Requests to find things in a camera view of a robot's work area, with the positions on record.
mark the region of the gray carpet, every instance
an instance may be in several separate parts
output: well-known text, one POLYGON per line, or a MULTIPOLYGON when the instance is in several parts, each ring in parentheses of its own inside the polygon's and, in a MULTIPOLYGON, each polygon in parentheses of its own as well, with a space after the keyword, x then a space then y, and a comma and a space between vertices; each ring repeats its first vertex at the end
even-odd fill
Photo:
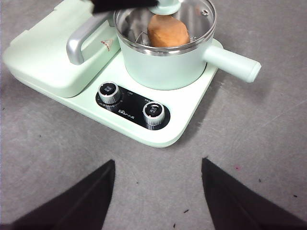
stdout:
MULTIPOLYGON (((61 0, 2 0, 1 49, 61 0)), ((1 66, 1 221, 13 221, 114 159, 104 230, 213 230, 208 156, 307 221, 307 1, 219 0, 215 38, 258 60, 253 84, 219 70, 180 140, 140 144, 37 93, 1 66)))

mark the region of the bread roll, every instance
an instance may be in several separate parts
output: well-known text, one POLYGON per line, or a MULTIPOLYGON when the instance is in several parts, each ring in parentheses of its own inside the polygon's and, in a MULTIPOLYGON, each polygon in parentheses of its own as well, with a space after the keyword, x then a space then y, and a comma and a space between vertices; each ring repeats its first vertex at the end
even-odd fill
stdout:
POLYGON ((154 15, 148 24, 153 47, 181 46, 190 42, 187 27, 170 15, 154 15))

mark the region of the warning label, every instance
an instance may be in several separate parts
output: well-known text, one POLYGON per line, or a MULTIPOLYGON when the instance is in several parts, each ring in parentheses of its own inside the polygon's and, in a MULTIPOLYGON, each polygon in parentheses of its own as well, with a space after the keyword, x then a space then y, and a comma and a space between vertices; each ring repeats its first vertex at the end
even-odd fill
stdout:
POLYGON ((113 44, 113 39, 104 40, 101 41, 101 43, 104 44, 107 47, 108 52, 110 52, 111 46, 113 44))

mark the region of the black control panel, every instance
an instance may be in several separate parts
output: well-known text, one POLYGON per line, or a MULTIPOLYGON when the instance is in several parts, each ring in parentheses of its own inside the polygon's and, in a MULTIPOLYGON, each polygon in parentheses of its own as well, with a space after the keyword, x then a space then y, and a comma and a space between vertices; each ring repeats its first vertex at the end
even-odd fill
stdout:
MULTIPOLYGON (((101 87, 99 88, 100 93, 110 94, 110 95, 114 93, 115 90, 111 84, 114 84, 114 83, 106 82, 103 85, 101 85, 101 87)), ((143 110, 146 110, 146 114, 149 116, 152 115, 152 118, 154 119, 156 114, 161 113, 160 110, 162 109, 158 106, 148 106, 144 109, 144 106, 148 104, 149 102, 153 102, 153 100, 143 97, 132 91, 129 91, 121 86, 118 86, 118 90, 120 91, 120 98, 118 99, 117 102, 112 103, 112 104, 106 104, 105 102, 101 100, 99 93, 97 93, 96 98, 95 98, 97 104, 100 107, 107 109, 113 112, 114 114, 117 114, 149 130, 159 130, 159 129, 164 128, 168 124, 171 115, 170 115, 169 109, 166 106, 163 105, 163 108, 164 108, 163 111, 165 114, 163 121, 158 125, 152 126, 152 125, 149 125, 148 122, 146 121, 143 110)))

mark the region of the mint green cooking appliance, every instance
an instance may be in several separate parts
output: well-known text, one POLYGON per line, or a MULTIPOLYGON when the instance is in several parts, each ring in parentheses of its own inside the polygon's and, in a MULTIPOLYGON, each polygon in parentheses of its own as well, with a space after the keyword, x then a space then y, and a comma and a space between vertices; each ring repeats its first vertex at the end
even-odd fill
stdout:
MULTIPOLYGON (((180 1, 174 16, 180 17, 181 11, 186 14, 196 2, 180 1)), ((156 10, 174 11, 178 1, 164 3, 156 10)), ((64 0, 17 36, 4 52, 3 61, 16 79, 43 95, 143 144, 166 147, 184 132, 218 67, 247 82, 253 82, 260 69, 258 62, 223 50, 213 39, 214 6, 206 0, 197 4, 195 20, 189 15, 191 22, 184 22, 191 43, 155 48, 148 46, 144 25, 138 24, 146 24, 151 11, 142 8, 92 15, 89 0, 64 0), (131 21, 132 14, 140 21, 131 21), (118 100, 113 104, 101 102, 105 84, 116 86, 118 100), (140 116, 151 102, 168 112, 161 116, 168 120, 162 121, 160 128, 152 126, 154 122, 145 125, 140 116)))

